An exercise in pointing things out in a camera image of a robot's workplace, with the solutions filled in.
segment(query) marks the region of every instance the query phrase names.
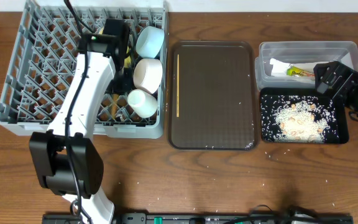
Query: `dish rack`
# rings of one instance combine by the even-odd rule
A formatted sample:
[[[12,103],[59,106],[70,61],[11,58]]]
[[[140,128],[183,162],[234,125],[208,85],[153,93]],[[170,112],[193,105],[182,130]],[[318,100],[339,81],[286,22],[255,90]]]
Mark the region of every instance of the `dish rack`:
[[[76,12],[97,32],[107,18],[125,20],[131,28],[129,46],[132,48],[144,27],[164,30],[165,40],[157,55],[163,65],[163,77],[155,95],[156,115],[140,118],[127,104],[127,93],[115,97],[106,93],[94,127],[95,134],[114,138],[159,138],[163,133],[167,10],[77,8]],[[74,22],[65,7],[38,7],[33,0],[25,3],[0,99],[0,125],[16,135],[46,131],[59,112],[76,67],[76,43],[80,36]],[[130,57],[131,67],[135,68],[140,58],[133,51]]]

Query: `white cup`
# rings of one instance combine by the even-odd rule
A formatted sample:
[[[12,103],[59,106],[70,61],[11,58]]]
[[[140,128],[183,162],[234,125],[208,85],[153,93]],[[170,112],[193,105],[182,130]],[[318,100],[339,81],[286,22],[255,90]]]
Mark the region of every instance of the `white cup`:
[[[135,87],[153,94],[160,86],[162,79],[162,64],[157,59],[142,59],[134,71]]]
[[[136,52],[142,58],[155,58],[164,42],[162,29],[148,26],[140,33],[136,42]]]
[[[157,110],[157,100],[143,90],[132,90],[128,95],[128,104],[141,118],[149,118]]]

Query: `clear plastic container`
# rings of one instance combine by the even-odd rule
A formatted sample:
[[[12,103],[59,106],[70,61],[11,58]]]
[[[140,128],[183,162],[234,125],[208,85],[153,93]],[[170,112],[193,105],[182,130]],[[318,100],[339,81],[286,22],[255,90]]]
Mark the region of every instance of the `clear plastic container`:
[[[285,63],[340,61],[358,72],[358,48],[351,41],[263,42],[259,46],[259,57],[255,59],[259,90],[265,87],[314,88],[314,78],[272,76],[271,58]]]

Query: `white wall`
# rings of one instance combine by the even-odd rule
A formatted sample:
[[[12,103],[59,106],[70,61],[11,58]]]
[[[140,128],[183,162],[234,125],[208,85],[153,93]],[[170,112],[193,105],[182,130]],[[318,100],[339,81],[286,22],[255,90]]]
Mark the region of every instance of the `white wall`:
[[[62,6],[63,0],[36,0]],[[358,12],[358,0],[166,0],[171,12]],[[0,11],[22,11],[25,0],[0,0]],[[71,0],[74,6],[162,7],[163,0]]]

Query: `wooden table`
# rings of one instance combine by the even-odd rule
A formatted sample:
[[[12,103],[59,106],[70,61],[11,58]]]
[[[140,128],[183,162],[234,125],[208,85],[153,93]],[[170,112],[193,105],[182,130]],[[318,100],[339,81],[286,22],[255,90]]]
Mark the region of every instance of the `wooden table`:
[[[244,40],[258,55],[264,41],[351,40],[358,46],[358,14],[169,16],[170,47],[179,40]],[[20,18],[0,13],[0,94]],[[358,223],[358,123],[348,125],[350,141],[341,146],[261,142],[251,152],[190,152],[171,148],[166,134],[157,140],[96,136],[94,145],[104,161],[103,189],[120,211],[247,213],[259,204],[274,210],[295,204],[350,213]],[[40,187],[28,143],[28,136],[0,126],[0,223],[40,223],[45,212],[68,212],[68,202]]]

